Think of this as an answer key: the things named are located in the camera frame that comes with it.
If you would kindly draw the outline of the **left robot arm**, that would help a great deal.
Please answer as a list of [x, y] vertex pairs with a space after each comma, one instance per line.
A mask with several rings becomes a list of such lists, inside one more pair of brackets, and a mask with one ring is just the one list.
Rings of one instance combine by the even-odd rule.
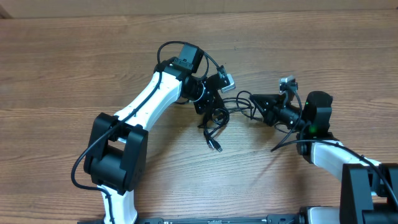
[[102, 194], [105, 214], [98, 223], [137, 223], [134, 189], [146, 166], [149, 131], [178, 99], [192, 102], [208, 121], [213, 112], [227, 114], [220, 93], [235, 88], [231, 74], [217, 65], [212, 76], [195, 77], [202, 60], [212, 58], [201, 48], [182, 42], [177, 57], [158, 60], [150, 83], [114, 115], [100, 113], [93, 122], [87, 149], [79, 158]]

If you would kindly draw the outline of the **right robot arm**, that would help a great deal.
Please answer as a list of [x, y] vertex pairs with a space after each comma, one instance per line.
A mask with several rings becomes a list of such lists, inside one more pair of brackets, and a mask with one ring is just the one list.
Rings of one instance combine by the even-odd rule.
[[302, 207], [286, 223], [397, 223], [397, 164], [368, 159], [344, 146], [330, 132], [333, 98], [323, 91], [308, 94], [305, 104], [291, 104], [293, 93], [249, 97], [269, 126], [281, 123], [296, 132], [293, 144], [308, 163], [341, 183], [337, 207]]

